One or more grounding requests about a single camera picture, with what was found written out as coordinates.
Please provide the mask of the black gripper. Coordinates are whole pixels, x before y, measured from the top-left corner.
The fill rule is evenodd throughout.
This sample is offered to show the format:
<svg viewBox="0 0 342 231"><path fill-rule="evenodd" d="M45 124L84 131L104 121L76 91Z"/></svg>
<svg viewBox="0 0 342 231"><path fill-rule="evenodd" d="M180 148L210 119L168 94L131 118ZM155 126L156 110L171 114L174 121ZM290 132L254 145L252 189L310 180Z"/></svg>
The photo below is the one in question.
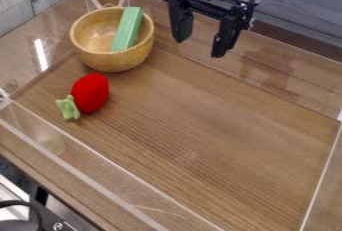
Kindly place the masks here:
<svg viewBox="0 0 342 231"><path fill-rule="evenodd" d="M259 0L167 0L167 3L172 37L178 43L192 34L192 12L216 19L223 16L211 50L211 57L220 58L234 48L240 30L251 27Z"/></svg>

